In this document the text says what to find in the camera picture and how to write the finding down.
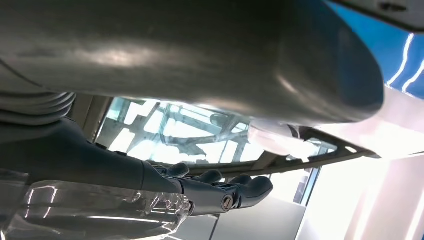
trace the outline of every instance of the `cable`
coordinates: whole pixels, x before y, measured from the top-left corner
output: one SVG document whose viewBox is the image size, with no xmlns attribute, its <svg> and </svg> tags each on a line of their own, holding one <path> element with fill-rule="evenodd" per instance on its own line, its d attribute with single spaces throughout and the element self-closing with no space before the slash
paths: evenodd
<svg viewBox="0 0 424 240">
<path fill-rule="evenodd" d="M 65 117 L 75 100 L 74 93 L 0 93 L 0 122 L 26 126 L 54 123 Z"/>
</svg>

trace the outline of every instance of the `glass ceiling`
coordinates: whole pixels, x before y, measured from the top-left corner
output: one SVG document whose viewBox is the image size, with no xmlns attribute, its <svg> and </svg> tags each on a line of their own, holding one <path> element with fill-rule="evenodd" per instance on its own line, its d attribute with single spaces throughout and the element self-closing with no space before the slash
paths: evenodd
<svg viewBox="0 0 424 240">
<path fill-rule="evenodd" d="M 183 103 L 117 97 L 96 142 L 110 151 L 166 164 L 256 161 L 264 150 L 249 143 L 249 123 L 240 116 Z M 313 156 L 329 152 L 320 151 L 318 139 L 311 142 L 317 146 Z"/>
</svg>

